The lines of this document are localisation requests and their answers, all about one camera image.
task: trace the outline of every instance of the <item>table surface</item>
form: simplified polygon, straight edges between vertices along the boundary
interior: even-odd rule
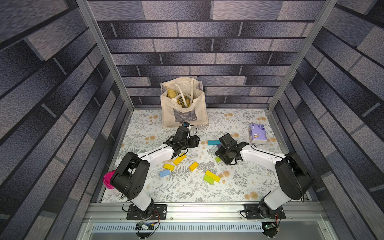
[[[214,158],[217,146],[207,145],[208,140],[218,140],[230,133],[238,142],[249,142],[248,127],[251,123],[265,126],[268,142],[256,144],[258,148],[281,153],[263,109],[207,109],[208,125],[197,126],[200,144],[188,148],[187,157],[175,166],[167,177],[160,178],[164,164],[156,165],[147,175],[145,189],[155,202],[239,202],[259,201],[269,191],[279,185],[276,172],[258,164],[238,161],[237,165],[217,163]],[[136,154],[159,147],[176,128],[161,127],[161,110],[135,110],[125,134],[114,169],[117,168],[127,152]],[[164,161],[173,165],[174,159]],[[193,172],[189,166],[197,162],[199,166]],[[221,177],[213,185],[203,180],[209,170]],[[125,202],[116,189],[106,189],[102,202]]]

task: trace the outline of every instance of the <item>brick wallpaper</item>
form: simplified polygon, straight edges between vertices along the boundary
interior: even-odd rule
[[[208,107],[267,107],[324,1],[89,1],[135,107],[203,82]]]
[[[75,0],[0,8],[0,239],[75,239],[129,118]]]
[[[339,0],[274,110],[340,240],[384,239],[383,3]]]

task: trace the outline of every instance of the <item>purple tissue packaging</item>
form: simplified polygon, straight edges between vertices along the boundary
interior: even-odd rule
[[[265,144],[267,141],[263,124],[249,125],[249,143]]]

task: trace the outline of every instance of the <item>light blue block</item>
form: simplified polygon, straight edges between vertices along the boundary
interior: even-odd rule
[[[217,144],[221,144],[221,142],[219,140],[208,141],[208,145],[217,145]]]
[[[168,175],[170,175],[170,170],[169,169],[160,172],[160,177],[165,177],[165,176],[168,176]]]

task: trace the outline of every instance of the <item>vent grille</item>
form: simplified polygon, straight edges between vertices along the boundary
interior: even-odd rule
[[[134,232],[136,223],[95,223],[92,232]],[[263,232],[261,222],[161,223],[156,232]],[[140,232],[152,232],[140,229]]]

